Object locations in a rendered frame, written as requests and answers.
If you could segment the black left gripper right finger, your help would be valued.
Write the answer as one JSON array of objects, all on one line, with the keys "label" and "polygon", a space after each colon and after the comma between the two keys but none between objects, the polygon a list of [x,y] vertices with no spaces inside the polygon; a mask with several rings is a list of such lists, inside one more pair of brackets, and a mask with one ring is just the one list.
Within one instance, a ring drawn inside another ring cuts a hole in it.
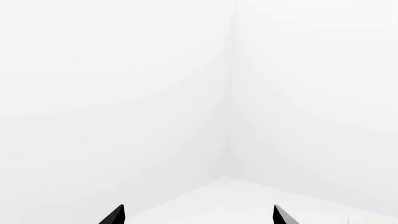
[{"label": "black left gripper right finger", "polygon": [[279,205],[274,205],[272,219],[274,224],[300,224]]}]

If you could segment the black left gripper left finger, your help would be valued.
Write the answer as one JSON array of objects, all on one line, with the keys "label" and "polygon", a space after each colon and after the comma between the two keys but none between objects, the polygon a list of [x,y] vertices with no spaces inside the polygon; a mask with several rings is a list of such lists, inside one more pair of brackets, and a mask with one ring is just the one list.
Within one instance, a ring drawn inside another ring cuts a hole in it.
[{"label": "black left gripper left finger", "polygon": [[125,219],[124,205],[119,205],[98,224],[124,224]]}]

